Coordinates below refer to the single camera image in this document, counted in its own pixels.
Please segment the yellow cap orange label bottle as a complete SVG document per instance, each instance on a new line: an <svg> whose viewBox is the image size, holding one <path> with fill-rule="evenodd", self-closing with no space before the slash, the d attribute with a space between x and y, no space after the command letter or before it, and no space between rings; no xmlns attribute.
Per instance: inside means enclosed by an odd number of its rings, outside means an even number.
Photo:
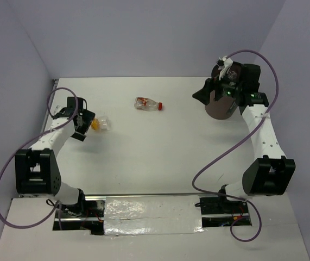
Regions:
<svg viewBox="0 0 310 261"><path fill-rule="evenodd" d="M90 128L96 132L109 131L111 129L110 121L107 116L95 117Z"/></svg>

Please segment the red cap clear bottle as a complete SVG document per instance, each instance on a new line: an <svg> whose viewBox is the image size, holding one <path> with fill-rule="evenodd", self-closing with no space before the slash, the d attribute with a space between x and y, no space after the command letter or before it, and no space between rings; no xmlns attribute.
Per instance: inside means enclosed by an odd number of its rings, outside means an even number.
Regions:
<svg viewBox="0 0 310 261"><path fill-rule="evenodd" d="M145 97L136 97L134 107L143 111L162 111L163 104Z"/></svg>

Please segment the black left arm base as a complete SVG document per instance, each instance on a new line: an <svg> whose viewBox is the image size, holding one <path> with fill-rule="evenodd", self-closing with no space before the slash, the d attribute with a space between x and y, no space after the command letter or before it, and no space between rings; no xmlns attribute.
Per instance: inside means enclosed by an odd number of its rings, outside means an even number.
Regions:
<svg viewBox="0 0 310 261"><path fill-rule="evenodd" d="M62 205L56 209L54 231L89 231L92 235L104 235L105 200L87 200L79 190L77 204Z"/></svg>

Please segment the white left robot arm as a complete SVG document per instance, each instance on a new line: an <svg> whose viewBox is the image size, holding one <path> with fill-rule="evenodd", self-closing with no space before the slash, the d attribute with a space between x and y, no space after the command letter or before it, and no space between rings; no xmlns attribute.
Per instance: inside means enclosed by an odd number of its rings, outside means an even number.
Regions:
<svg viewBox="0 0 310 261"><path fill-rule="evenodd" d="M84 141L95 113L87 109L81 97L68 97L67 105L54 116L49 132L28 149L15 154L16 190L22 195L48 196L62 203L62 208L74 216L87 211L81 189L71 187L61 179L56 157L69 138Z"/></svg>

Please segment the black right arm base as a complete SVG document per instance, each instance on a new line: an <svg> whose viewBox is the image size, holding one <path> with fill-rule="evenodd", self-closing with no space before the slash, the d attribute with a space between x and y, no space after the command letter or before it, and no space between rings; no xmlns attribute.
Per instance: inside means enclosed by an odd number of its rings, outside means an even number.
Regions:
<svg viewBox="0 0 310 261"><path fill-rule="evenodd" d="M214 214L247 214L248 206L242 201L229 201L225 197L212 196L201 197L199 202L195 204L196 207L201 209L202 215Z"/></svg>

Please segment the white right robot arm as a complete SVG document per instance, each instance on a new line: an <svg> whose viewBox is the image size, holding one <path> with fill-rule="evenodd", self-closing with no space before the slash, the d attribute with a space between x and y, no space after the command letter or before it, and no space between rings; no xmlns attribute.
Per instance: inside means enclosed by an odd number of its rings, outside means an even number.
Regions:
<svg viewBox="0 0 310 261"><path fill-rule="evenodd" d="M251 134L254 162L240 181L220 189L217 207L224 213L230 212L238 200L283 195L296 168L277 140L268 98L259 92L260 75L261 68L255 64L234 62L225 69L218 63L203 88L193 94L213 119L226 120L238 110Z"/></svg>

